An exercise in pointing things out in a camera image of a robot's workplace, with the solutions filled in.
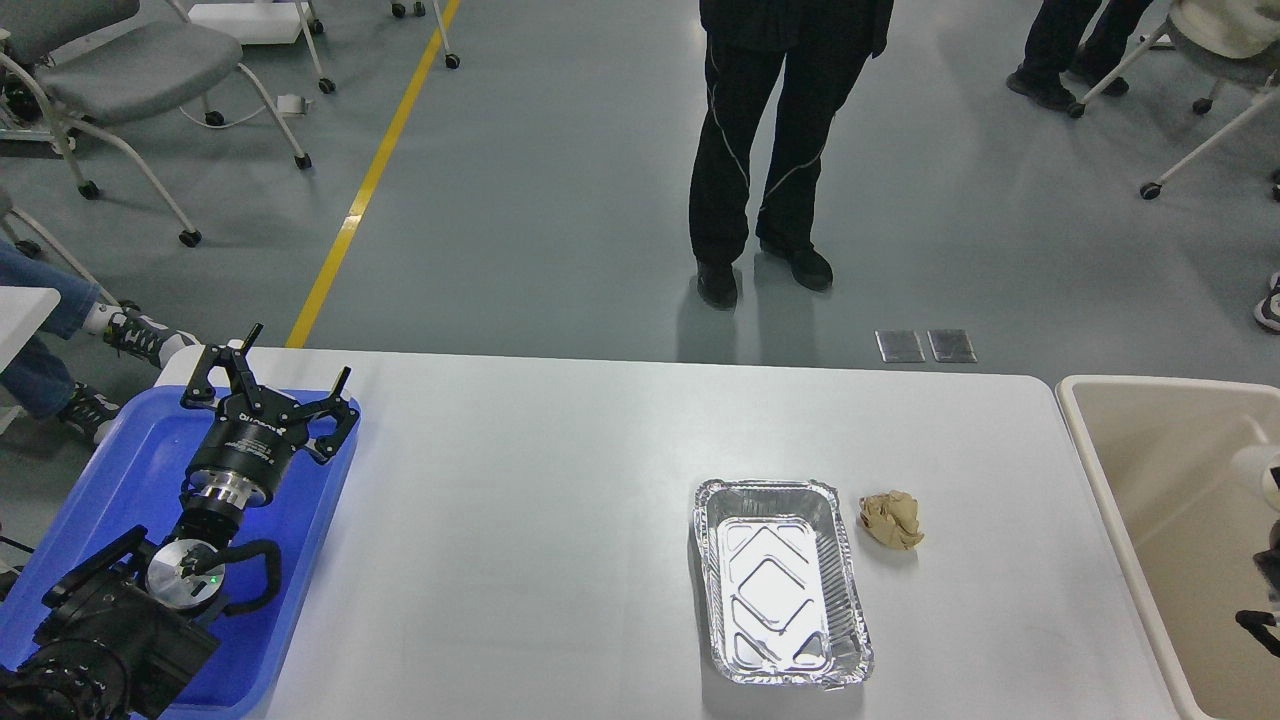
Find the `chair caster wheel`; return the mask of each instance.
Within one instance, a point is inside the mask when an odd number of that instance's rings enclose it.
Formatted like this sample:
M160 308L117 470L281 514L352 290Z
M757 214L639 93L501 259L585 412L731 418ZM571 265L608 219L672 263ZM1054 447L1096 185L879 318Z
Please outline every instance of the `chair caster wheel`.
M19 240L18 242L13 243L13 246L18 249L18 252L22 252L23 255L31 258L32 260L40 258L40 254L44 252L44 250L38 245L36 245L29 240Z

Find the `white table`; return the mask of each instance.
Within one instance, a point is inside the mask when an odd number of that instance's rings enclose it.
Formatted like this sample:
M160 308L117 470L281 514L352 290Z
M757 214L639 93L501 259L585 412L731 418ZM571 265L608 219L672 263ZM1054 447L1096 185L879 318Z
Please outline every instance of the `white table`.
M186 383L196 352L157 384ZM364 409L253 716L1176 716L1039 380L276 348L250 361L280 388L328 388L351 365ZM876 650L864 685L741 687L705 660L689 521L713 477L838 488ZM858 497L890 488L920 500L915 552L856 528Z
M60 299L50 287L0 286L0 370L27 345ZM0 433L20 414L20 407L0 405Z

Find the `black shoe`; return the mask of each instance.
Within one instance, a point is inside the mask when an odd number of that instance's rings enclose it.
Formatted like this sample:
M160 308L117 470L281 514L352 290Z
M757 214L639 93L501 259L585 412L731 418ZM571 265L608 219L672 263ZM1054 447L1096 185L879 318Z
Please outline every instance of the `black shoe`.
M1021 70L1014 70L1012 74L1005 81L1005 87L1012 90L1018 95L1025 95L1030 97L1041 108L1048 108L1056 113L1065 113L1068 108L1075 104L1075 96L1071 91L1062 87L1062 82L1055 79L1053 82L1028 82L1021 76Z
M698 261L698 295L717 310L732 310L737 305L737 281L732 265L712 265Z
M161 325L128 307L111 315L106 329L102 331L102 342L141 357L156 368L164 368L165 361L183 347L200 345L191 333Z
M831 263L828 263L822 255L818 255L818 251L813 247L805 247L804 250L787 250L773 245L762 237L760 250L786 260L787 264L791 265L791 277L804 287L808 287L814 292L822 292L831 287L831 281L833 279Z
M1066 72L1073 77L1087 82L1091 88L1096 87L1100 82L1102 82L1102 78L1107 77L1105 74L1100 76L1084 69L1084 64L1080 63L1079 56L1071 61L1071 67L1066 68ZM1120 97L1125 92L1129 92L1129 83L1125 82L1123 77L1117 77L1111 81L1111 85L1102 88L1102 95L1106 95L1107 97Z
M108 400L92 386L76 383L76 391L72 392L67 406L58 411L58 419L83 436L84 439L99 445L119 414L120 406Z
M1271 275L1271 290L1253 306L1253 319L1268 333L1280 334L1280 273Z

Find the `gray floor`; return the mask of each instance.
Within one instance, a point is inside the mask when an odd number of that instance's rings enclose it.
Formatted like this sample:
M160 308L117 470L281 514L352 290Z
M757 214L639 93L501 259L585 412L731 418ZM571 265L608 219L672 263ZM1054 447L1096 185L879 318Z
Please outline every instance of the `gray floor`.
M148 17L164 12L152 5ZM1188 106L1210 81L1160 53L1126 73L1128 97L1078 122L1034 108L1004 78L1038 5L900 3L888 53L824 154L814 232L835 287L809 293L751 246L742 301L718 313L694 292L685 220L705 109L696 3L461 0L462 68L436 59L306 345L882 368L876 329L964 328L977 365L890 368L1275 384L1280 340L1249 311L1280 269L1266 179L1280 118L1143 201L1138 186L1247 95L1230 90L1197 118ZM261 322L261 342L283 345L433 28L375 0L319 9L335 95L315 90L301 42L247 51L269 88L315 99L293 122L314 170L294 169L264 118L210 132L172 114L122 129L200 225L200 247L179 245L141 176L96 143L77 156L100 201L54 160L0 158L0 182L116 295L205 340ZM242 82L215 97L228 117L252 109ZM760 133L756 184L768 119ZM154 379L92 338L64 350L115 397ZM0 519L27 542L90 455L49 430L26 421L0 437Z

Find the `blue jeans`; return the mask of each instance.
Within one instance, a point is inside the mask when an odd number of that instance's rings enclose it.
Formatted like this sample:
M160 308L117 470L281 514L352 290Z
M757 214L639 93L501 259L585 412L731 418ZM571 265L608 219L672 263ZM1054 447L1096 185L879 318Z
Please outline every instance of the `blue jeans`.
M0 240L0 284L51 287L61 295L58 306L40 329L63 340L84 324L101 287L37 263ZM18 398L33 418L47 418L67 406L76 383L67 365L37 337L27 341L9 366L0 372L0 386Z

